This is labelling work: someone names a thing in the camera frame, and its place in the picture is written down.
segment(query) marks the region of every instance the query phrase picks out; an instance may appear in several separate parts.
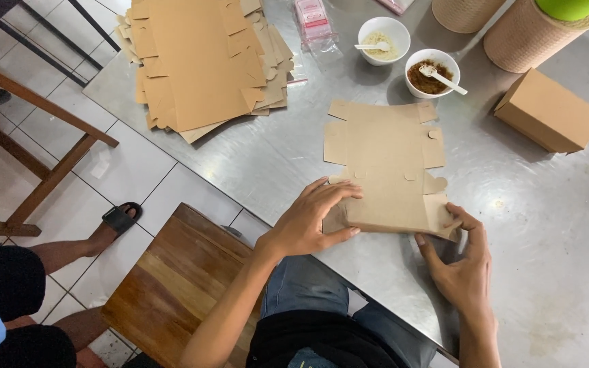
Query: metal table surface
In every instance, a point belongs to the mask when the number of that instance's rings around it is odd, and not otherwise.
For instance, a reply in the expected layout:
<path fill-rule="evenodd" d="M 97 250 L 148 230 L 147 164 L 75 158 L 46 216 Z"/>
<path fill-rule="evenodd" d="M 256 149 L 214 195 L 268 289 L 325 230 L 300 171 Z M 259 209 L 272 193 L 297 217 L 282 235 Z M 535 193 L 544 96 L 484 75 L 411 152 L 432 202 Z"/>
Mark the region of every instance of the metal table surface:
<path fill-rule="evenodd" d="M 243 207 L 273 225 L 301 189 L 340 166 L 323 162 L 323 125 L 333 98 L 369 104 L 416 102 L 404 81 L 405 57 L 372 67 L 353 49 L 361 24 L 392 16 L 375 1 L 326 0 L 344 57 L 318 65 L 304 54 L 308 82 L 288 89 L 288 107 L 268 117 L 241 117 L 194 145 L 146 127 L 134 102 L 135 65 L 119 54 L 84 93 Z M 510 1 L 499 13 L 510 4 Z M 492 249 L 492 304 L 505 366 L 589 366 L 589 146 L 549 155 L 492 116 L 519 75 L 492 64 L 476 35 L 459 35 L 417 0 L 400 20 L 408 54 L 439 48 L 455 57 L 466 96 L 434 100 L 446 166 L 431 170 L 446 190 L 486 224 Z M 299 36 L 287 1 L 265 1 L 265 13 L 293 50 Z M 544 62 L 540 71 L 589 101 L 589 31 Z M 455 313 L 432 284 L 407 235 L 360 234 L 315 255 L 392 313 L 456 352 Z"/>

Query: hand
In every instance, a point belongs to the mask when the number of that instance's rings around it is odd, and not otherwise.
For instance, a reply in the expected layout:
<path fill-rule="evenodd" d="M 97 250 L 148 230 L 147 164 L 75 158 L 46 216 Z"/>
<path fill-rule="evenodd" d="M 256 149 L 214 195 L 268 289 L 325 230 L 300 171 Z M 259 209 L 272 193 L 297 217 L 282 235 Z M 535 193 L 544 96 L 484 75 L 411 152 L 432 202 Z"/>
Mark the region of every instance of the hand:
<path fill-rule="evenodd" d="M 278 260 L 321 251 L 358 234 L 361 230 L 357 227 L 322 234 L 322 220 L 331 207 L 342 198 L 363 197 L 363 189 L 349 180 L 324 185 L 326 182 L 327 177 L 323 177 L 304 188 L 274 228 L 258 238 L 255 251 Z"/>
<path fill-rule="evenodd" d="M 458 309 L 458 313 L 476 318 L 484 313 L 492 314 L 489 302 L 492 257 L 487 248 L 486 229 L 462 207 L 447 203 L 447 210 L 454 215 L 455 222 L 461 222 L 461 228 L 468 231 L 465 257 L 458 262 L 444 264 L 435 253 L 429 237 L 415 234 L 421 255 L 438 289 Z"/>

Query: brown food powder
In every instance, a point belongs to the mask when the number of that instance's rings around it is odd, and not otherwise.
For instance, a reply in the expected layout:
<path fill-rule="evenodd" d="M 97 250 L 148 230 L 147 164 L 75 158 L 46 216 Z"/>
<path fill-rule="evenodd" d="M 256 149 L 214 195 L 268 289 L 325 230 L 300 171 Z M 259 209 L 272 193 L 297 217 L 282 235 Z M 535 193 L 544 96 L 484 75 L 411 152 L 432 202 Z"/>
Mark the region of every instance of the brown food powder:
<path fill-rule="evenodd" d="M 413 87 L 417 88 L 418 90 L 428 93 L 428 94 L 441 94 L 446 90 L 448 87 L 440 82 L 439 80 L 433 77 L 427 77 L 426 75 L 422 74 L 420 68 L 424 65 L 430 65 L 434 67 L 439 75 L 442 75 L 446 79 L 452 80 L 454 78 L 454 73 L 447 70 L 447 68 L 439 63 L 436 63 L 430 59 L 422 60 L 419 63 L 416 63 L 408 70 L 408 79 Z"/>

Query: black shorts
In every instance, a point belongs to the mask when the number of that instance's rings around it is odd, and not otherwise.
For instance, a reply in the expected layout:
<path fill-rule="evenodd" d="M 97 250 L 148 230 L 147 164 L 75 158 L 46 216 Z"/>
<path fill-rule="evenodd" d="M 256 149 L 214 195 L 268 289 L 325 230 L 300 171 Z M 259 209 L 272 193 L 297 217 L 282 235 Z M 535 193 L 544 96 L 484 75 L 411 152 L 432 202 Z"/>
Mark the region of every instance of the black shorts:
<path fill-rule="evenodd" d="M 36 313 L 45 298 L 45 267 L 32 251 L 0 245 L 0 318 L 4 322 Z M 68 335 L 54 326 L 30 325 L 6 331 L 1 368 L 77 366 Z"/>

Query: jeans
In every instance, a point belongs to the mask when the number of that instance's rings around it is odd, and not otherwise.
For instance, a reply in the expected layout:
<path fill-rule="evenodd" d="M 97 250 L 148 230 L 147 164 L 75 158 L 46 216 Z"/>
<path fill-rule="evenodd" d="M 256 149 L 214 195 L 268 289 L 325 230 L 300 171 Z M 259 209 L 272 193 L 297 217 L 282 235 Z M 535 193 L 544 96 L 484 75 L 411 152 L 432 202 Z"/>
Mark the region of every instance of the jeans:
<path fill-rule="evenodd" d="M 285 257 L 270 278 L 260 317 L 288 310 L 323 310 L 347 315 L 349 291 L 342 279 L 307 256 Z M 410 368 L 427 368 L 436 346 L 390 320 L 372 303 L 353 314 L 353 319 L 388 344 Z"/>

